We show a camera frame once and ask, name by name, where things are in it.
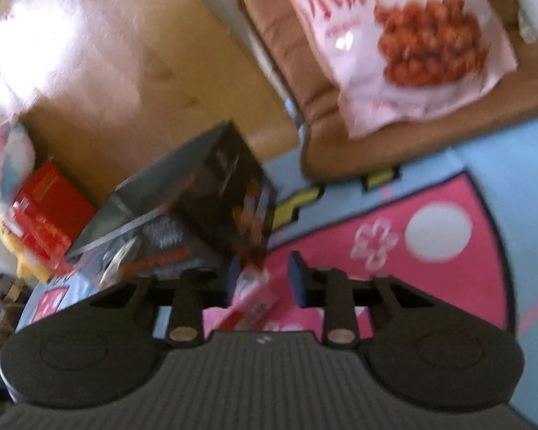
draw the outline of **cardboard box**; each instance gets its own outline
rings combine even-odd
[[[233,123],[222,123],[120,184],[66,258],[112,284],[176,277],[242,256],[260,263],[277,191]]]
[[[51,162],[30,176],[13,204],[21,241],[56,276],[71,271],[64,254],[95,212]]]

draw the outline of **snack bag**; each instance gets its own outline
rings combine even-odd
[[[292,0],[350,137],[424,121],[488,93],[516,69],[488,0]]]

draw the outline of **brown seat cushion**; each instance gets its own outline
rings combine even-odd
[[[536,117],[538,43],[524,44],[518,36],[516,0],[490,1],[514,44],[516,73],[508,74],[488,96],[441,119],[403,121],[348,140],[337,108],[339,91],[313,56],[290,0],[241,0],[308,125],[305,174],[326,180],[367,173]]]

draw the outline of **black box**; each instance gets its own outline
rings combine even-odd
[[[106,282],[175,277],[233,258],[259,264],[277,192],[231,122],[222,123],[120,184],[66,254]]]

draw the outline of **metal screw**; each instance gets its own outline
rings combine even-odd
[[[327,337],[331,343],[336,344],[351,344],[356,338],[351,330],[345,329],[331,330]]]
[[[169,339],[187,343],[197,338],[197,330],[192,327],[177,327],[169,332]]]

